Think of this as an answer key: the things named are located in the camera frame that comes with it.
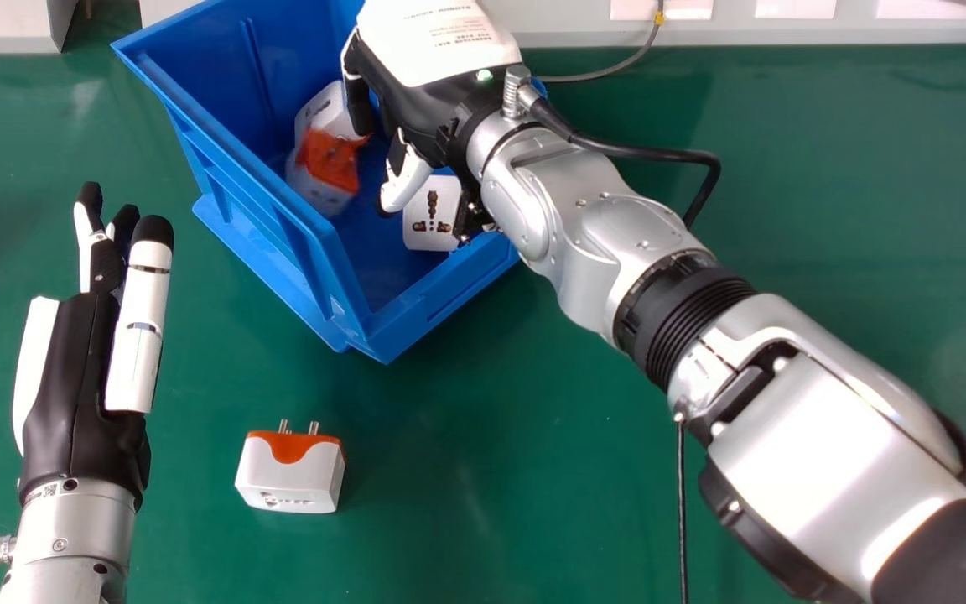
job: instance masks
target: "blue storage container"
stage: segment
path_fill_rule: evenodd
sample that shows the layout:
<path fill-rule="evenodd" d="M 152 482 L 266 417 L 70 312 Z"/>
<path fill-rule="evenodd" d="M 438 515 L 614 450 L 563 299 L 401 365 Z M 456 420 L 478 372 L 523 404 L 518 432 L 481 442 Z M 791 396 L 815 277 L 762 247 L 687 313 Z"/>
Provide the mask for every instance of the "blue storage container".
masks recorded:
<path fill-rule="evenodd" d="M 283 180 L 296 112 L 340 77 L 362 0 L 208 0 L 114 43 L 162 100 L 202 194 L 193 211 L 335 351 L 389 363 L 517 262 L 486 233 L 409 252 L 376 212 L 387 143 L 361 194 L 327 219 Z"/>

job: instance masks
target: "white panel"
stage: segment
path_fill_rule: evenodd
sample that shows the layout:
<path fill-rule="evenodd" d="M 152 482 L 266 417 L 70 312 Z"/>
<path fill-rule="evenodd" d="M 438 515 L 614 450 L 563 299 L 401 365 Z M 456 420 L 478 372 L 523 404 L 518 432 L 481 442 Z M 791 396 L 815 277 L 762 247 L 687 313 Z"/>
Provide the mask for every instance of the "white panel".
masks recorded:
<path fill-rule="evenodd" d="M 758 19 L 832 19 L 837 0 L 756 0 Z"/>
<path fill-rule="evenodd" d="M 966 19 L 966 7 L 943 0 L 878 0 L 880 19 Z"/>
<path fill-rule="evenodd" d="M 666 0 L 666 19 L 705 20 L 714 12 L 714 0 Z M 658 0 L 610 0 L 610 20 L 643 22 L 652 20 Z"/>

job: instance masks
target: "robotic arm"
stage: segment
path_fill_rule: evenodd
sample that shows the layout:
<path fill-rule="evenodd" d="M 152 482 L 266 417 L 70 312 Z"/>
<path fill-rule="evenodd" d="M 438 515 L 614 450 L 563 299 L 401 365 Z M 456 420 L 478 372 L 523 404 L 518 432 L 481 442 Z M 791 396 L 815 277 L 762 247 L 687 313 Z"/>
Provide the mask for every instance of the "robotic arm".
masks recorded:
<path fill-rule="evenodd" d="M 966 440 L 904 383 L 722 268 L 530 83 L 472 0 L 368 0 L 345 46 L 357 133 L 391 135 L 384 213 L 440 167 L 455 234 L 495 226 L 583 328 L 667 394 L 704 500 L 793 596 L 966 603 Z"/>
<path fill-rule="evenodd" d="M 80 294 L 29 306 L 14 386 L 22 518 L 0 536 L 0 604 L 119 604 L 151 466 L 174 233 L 124 206 L 104 229 L 99 185 L 73 210 Z"/>

